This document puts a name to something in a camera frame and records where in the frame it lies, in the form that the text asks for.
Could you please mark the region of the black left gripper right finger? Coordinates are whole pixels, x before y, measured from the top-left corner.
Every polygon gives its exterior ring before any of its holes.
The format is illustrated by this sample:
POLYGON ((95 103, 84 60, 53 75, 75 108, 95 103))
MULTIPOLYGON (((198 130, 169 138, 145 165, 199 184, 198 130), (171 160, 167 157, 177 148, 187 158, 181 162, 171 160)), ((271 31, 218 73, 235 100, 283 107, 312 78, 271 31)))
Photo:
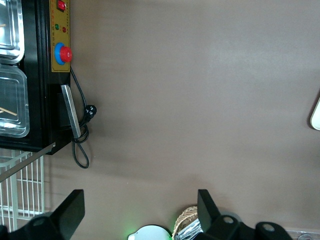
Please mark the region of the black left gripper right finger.
POLYGON ((287 231, 274 222, 261 221, 254 228, 230 214, 221 214, 206 189, 197 192, 197 215, 202 232, 196 240, 291 240, 287 231))

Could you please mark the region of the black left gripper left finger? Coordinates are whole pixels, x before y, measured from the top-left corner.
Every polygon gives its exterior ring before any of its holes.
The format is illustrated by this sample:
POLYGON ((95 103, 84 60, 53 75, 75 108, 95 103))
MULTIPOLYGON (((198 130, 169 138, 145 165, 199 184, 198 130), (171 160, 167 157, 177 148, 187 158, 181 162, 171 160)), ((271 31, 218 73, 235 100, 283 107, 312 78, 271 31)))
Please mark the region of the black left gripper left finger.
POLYGON ((9 232, 0 226, 2 240, 69 240, 85 216, 84 190, 73 190, 53 211, 32 218, 23 227, 9 232))

